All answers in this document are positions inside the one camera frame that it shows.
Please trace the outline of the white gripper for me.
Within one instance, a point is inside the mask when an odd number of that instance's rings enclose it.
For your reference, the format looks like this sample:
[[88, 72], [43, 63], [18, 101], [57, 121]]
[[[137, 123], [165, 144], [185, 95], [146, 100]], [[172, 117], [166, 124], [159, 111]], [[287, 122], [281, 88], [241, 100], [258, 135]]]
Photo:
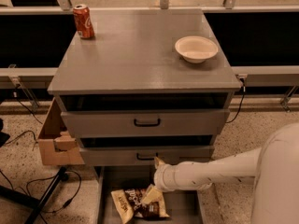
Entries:
[[176, 166], [166, 164], [159, 157], [154, 158], [155, 162], [155, 174], [154, 185], [150, 184], [143, 194], [141, 202], [143, 204], [150, 204], [159, 202], [163, 199], [163, 192], [175, 191], [179, 189], [176, 182]]

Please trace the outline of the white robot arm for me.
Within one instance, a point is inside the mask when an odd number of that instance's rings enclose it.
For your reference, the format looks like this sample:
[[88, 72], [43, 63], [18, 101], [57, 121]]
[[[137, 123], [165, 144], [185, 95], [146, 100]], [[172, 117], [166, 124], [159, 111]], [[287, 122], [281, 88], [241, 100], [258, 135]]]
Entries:
[[259, 148], [209, 162], [170, 165], [155, 160], [154, 183], [142, 199], [164, 192], [206, 189], [213, 183], [253, 186], [251, 224], [299, 224], [299, 124], [272, 133]]

